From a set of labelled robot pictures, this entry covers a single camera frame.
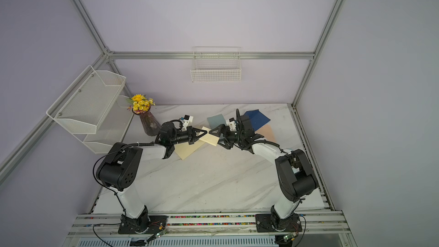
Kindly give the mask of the teal envelope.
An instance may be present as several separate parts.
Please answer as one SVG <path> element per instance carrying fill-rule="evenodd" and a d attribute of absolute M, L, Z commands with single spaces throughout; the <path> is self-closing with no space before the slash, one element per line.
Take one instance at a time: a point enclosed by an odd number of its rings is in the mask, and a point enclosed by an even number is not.
<path fill-rule="evenodd" d="M 214 129 L 220 125 L 226 125 L 226 120 L 222 114 L 214 115 L 207 118 L 210 129 Z"/>

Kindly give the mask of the cream envelope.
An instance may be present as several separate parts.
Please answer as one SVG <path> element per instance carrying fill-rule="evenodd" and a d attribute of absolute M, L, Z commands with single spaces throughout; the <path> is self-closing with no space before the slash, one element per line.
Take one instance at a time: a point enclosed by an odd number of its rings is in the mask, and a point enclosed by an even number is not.
<path fill-rule="evenodd" d="M 197 141 L 194 144 L 189 144 L 189 143 L 181 143 L 181 144 L 176 144 L 174 146 L 175 148 L 175 153 L 179 156 L 179 158 L 181 160 L 186 159 L 187 157 L 189 157 L 191 154 L 193 154 L 197 149 L 199 149 L 201 146 L 203 146 L 205 143 L 203 141 Z"/>

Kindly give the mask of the cream paper sheet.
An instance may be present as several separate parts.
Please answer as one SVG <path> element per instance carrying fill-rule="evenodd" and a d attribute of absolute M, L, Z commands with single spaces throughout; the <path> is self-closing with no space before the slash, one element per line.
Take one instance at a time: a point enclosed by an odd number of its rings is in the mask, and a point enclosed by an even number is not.
<path fill-rule="evenodd" d="M 212 145 L 212 146 L 217 146 L 218 145 L 218 141 L 219 141 L 219 137 L 214 136 L 212 134 L 210 134 L 210 129 L 207 127 L 203 127 L 202 130 L 207 131 L 207 134 L 202 136 L 199 141 L 203 141 L 206 144 Z"/>

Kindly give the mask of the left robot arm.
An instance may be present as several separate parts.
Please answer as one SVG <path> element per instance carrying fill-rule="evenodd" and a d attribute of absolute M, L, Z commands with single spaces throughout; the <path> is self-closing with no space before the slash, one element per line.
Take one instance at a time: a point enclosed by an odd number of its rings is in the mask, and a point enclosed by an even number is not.
<path fill-rule="evenodd" d="M 181 120 L 171 120 L 162 127 L 153 142 L 124 144 L 117 142 L 110 152 L 103 156 L 99 166 L 94 166 L 94 178 L 104 188 L 113 192 L 122 207 L 122 223 L 128 221 L 135 225 L 149 222 L 146 205 L 138 196 L 134 181 L 140 163 L 145 156 L 167 159 L 177 144 L 195 144 L 207 130 L 185 126 Z"/>

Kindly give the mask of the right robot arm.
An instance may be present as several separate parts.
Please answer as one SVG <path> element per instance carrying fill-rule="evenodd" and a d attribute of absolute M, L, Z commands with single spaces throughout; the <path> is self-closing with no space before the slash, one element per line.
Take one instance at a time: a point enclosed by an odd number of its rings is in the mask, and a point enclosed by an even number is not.
<path fill-rule="evenodd" d="M 248 115 L 236 110 L 236 118 L 220 124 L 209 134 L 219 138 L 218 144 L 230 150 L 238 147 L 261 156 L 276 167 L 281 195 L 269 214 L 256 215 L 258 232 L 302 231 L 300 217 L 295 210 L 305 197 L 319 187 L 318 179 L 307 155 L 301 149 L 283 149 L 253 129 Z"/>

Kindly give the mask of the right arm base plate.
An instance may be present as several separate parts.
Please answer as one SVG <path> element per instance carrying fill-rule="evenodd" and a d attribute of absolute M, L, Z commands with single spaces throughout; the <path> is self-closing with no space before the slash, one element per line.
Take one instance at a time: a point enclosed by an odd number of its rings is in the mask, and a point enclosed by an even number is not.
<path fill-rule="evenodd" d="M 302 232 L 302 223 L 299 215 L 293 213 L 285 219 L 274 214 L 256 214 L 256 229 L 262 232 Z"/>

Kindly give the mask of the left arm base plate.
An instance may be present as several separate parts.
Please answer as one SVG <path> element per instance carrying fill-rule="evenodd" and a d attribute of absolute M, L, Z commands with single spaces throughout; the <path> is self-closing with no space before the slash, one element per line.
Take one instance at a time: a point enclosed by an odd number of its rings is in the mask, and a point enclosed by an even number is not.
<path fill-rule="evenodd" d="M 118 234 L 156 234 L 163 231 L 168 221 L 167 216 L 143 216 L 133 219 L 121 216 Z"/>

